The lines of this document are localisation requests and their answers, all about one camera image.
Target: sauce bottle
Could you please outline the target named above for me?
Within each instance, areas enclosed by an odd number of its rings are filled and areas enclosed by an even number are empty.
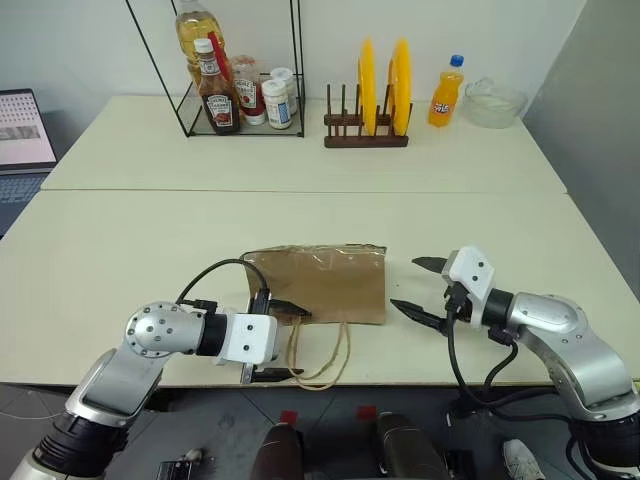
[[[462,74],[462,55],[451,57],[449,67],[440,74],[440,85],[436,88],[429,108],[429,123],[436,127],[444,127],[451,121],[453,109],[458,101],[458,88],[464,80]]]
[[[262,125],[267,116],[256,61],[248,55],[238,55],[231,57],[231,65],[233,84],[240,97],[240,108],[245,120],[250,125]]]
[[[240,129],[240,110],[236,92],[227,82],[216,60],[213,44],[208,38],[193,42],[200,62],[200,86],[204,111],[209,123],[218,135],[237,132]]]

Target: glass bottle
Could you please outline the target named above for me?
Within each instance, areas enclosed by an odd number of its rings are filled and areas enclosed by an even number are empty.
[[[209,123],[218,135],[237,132],[240,129],[237,95],[220,72],[213,44],[208,38],[198,38],[193,43],[200,62],[198,94],[202,97]]]
[[[256,61],[248,55],[231,58],[233,85],[240,99],[240,108],[250,125],[262,125],[266,120],[262,88],[258,79]]]

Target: ketchup label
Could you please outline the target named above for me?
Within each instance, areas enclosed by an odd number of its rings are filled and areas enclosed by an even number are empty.
[[[233,125],[232,105],[229,97],[226,95],[210,95],[205,97],[204,101],[218,127],[230,127]]]
[[[217,75],[220,73],[220,67],[215,58],[207,58],[206,60],[200,60],[200,71],[203,75]]]
[[[244,108],[256,108],[256,84],[244,78],[238,78],[234,83],[240,96],[240,104]]]

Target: laptop screen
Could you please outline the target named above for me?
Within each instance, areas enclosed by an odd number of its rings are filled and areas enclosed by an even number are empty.
[[[0,91],[0,170],[54,167],[55,162],[33,91]]]

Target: table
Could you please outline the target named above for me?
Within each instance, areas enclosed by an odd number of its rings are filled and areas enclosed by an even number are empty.
[[[415,105],[408,148],[326,149],[324,103],[305,138],[186,138],[165,97],[114,97],[51,173],[46,190],[566,193],[520,120],[426,125]]]
[[[575,300],[640,377],[640,305],[566,195],[43,191],[0,242],[0,381],[77,383],[120,343],[133,311],[175,299],[217,260],[279,244],[344,242],[386,245],[387,296],[435,313],[443,312],[444,282],[410,260],[479,245],[499,288]],[[193,295],[243,308],[246,290],[242,269],[229,268]],[[391,305],[387,314],[382,327],[352,327],[340,383],[452,385],[444,338]],[[304,327],[303,368],[324,363],[337,328]],[[481,382],[507,353],[465,325],[457,348],[469,382]],[[238,385],[239,378],[238,365],[177,355],[162,385]],[[525,385],[547,375],[522,349],[497,381]]]

